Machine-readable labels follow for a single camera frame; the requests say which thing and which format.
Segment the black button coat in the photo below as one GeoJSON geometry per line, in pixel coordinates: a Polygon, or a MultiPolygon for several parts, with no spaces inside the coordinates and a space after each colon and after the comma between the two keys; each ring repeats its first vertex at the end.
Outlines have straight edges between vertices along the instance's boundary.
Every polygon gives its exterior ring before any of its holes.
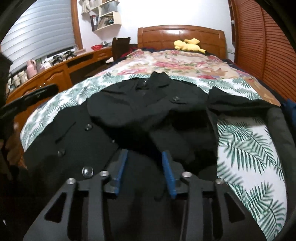
{"type": "Polygon", "coordinates": [[[217,178],[219,116],[267,119],[275,108],[261,99],[230,95],[154,72],[147,79],[91,85],[57,94],[37,109],[26,127],[25,189],[47,202],[83,168],[98,174],[121,149],[149,157],[159,169],[167,151],[204,180],[217,178]]]}

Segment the palm leaf white bedsheet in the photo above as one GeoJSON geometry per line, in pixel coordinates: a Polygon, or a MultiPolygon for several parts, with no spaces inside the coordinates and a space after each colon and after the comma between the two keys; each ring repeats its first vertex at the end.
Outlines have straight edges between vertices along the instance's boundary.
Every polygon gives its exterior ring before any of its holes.
{"type": "MultiPolygon", "coordinates": [[[[103,73],[57,94],[37,108],[21,131],[25,150],[65,108],[82,104],[88,97],[112,84],[145,81],[148,74],[103,73]]],[[[250,115],[218,120],[216,172],[245,205],[267,240],[274,240],[287,218],[285,175],[271,129],[262,118],[250,115]]]]}

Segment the pink ceramic vase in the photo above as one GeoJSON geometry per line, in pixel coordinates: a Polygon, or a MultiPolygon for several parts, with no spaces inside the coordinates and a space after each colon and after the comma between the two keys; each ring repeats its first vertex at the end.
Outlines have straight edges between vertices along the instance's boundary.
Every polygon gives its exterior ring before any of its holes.
{"type": "Polygon", "coordinates": [[[27,61],[27,78],[31,79],[35,75],[37,75],[37,65],[34,59],[30,59],[27,61]]]}

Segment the wooden desk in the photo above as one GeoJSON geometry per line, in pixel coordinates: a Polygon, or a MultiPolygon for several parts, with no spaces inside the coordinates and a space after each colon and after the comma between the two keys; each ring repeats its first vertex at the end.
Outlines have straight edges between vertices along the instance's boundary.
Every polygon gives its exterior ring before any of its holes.
{"type": "Polygon", "coordinates": [[[105,70],[106,60],[112,57],[112,48],[81,54],[77,57],[56,64],[20,85],[8,96],[7,102],[22,97],[49,84],[58,86],[59,92],[67,90],[88,77],[105,70]]]}

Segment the grey window blind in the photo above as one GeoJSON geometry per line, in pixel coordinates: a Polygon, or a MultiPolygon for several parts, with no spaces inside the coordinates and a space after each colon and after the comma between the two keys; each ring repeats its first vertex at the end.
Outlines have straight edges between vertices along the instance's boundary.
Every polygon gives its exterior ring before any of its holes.
{"type": "Polygon", "coordinates": [[[39,59],[76,45],[70,0],[38,0],[14,23],[1,42],[15,73],[31,59],[39,59]]]}

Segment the folded grey garment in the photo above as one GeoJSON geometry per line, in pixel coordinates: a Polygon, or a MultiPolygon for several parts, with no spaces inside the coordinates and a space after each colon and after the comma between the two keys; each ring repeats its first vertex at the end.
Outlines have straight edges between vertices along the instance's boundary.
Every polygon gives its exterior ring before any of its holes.
{"type": "Polygon", "coordinates": [[[267,126],[284,170],[288,194],[295,195],[295,142],[280,108],[267,112],[267,126]]]}

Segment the red basket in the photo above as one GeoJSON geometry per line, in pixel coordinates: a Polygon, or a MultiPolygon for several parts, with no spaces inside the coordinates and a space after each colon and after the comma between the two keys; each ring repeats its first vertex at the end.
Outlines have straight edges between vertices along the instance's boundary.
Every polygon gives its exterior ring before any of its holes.
{"type": "Polygon", "coordinates": [[[93,51],[98,51],[98,50],[101,50],[102,48],[103,48],[103,45],[94,45],[91,47],[93,51]]]}

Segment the dark wooden chair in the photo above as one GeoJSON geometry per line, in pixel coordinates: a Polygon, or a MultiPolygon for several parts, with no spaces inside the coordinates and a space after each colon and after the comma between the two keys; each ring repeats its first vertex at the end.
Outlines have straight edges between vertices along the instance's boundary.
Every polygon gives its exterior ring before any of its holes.
{"type": "Polygon", "coordinates": [[[123,54],[130,50],[131,37],[113,38],[112,40],[112,57],[113,60],[119,59],[123,54]]]}

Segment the folded navy garment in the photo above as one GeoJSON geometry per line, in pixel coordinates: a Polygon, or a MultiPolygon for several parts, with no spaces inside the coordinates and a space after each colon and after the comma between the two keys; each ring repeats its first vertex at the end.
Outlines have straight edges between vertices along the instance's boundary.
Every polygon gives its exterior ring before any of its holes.
{"type": "Polygon", "coordinates": [[[291,118],[295,121],[296,119],[296,103],[291,99],[288,99],[285,103],[287,112],[290,114],[291,118]]]}

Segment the floral pink quilt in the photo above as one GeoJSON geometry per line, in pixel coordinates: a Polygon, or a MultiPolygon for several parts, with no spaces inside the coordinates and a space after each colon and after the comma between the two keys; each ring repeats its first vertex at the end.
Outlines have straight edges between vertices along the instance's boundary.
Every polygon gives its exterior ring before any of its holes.
{"type": "Polygon", "coordinates": [[[204,92],[217,87],[229,94],[263,99],[280,106],[280,101],[259,81],[237,70],[214,55],[177,50],[144,51],[137,49],[98,75],[145,77],[153,72],[166,73],[173,79],[192,82],[204,92]]]}

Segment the wooden louvered wardrobe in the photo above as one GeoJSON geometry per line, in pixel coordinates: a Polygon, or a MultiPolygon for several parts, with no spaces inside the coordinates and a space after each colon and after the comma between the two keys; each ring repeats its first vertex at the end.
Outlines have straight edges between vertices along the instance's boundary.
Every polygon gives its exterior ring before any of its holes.
{"type": "Polygon", "coordinates": [[[273,18],[255,1],[229,1],[235,63],[295,100],[295,51],[273,18]]]}

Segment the wooden bed headboard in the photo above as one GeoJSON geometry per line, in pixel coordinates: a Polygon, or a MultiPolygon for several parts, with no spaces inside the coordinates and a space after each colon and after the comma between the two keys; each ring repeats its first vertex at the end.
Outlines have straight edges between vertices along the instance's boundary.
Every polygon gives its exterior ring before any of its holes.
{"type": "Polygon", "coordinates": [[[189,26],[161,25],[138,28],[138,48],[173,49],[176,40],[196,38],[199,46],[220,59],[227,58],[226,38],[222,30],[189,26]]]}

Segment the yellow plush toy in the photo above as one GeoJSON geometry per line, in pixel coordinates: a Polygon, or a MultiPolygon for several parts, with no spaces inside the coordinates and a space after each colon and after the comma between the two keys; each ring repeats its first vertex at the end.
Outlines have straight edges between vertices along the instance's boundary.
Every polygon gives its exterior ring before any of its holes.
{"type": "Polygon", "coordinates": [[[176,40],[174,42],[174,48],[179,51],[186,51],[186,52],[199,52],[199,53],[206,53],[206,50],[201,49],[199,46],[200,41],[196,38],[193,38],[191,40],[184,39],[183,41],[181,40],[176,40]]]}

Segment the white wall shelf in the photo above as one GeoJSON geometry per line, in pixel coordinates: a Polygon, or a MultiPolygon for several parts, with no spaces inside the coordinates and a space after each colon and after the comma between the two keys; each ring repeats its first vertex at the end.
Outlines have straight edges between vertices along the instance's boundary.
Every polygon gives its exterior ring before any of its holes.
{"type": "Polygon", "coordinates": [[[121,26],[118,10],[120,1],[79,1],[82,15],[88,15],[92,32],[99,32],[112,26],[121,26]]]}

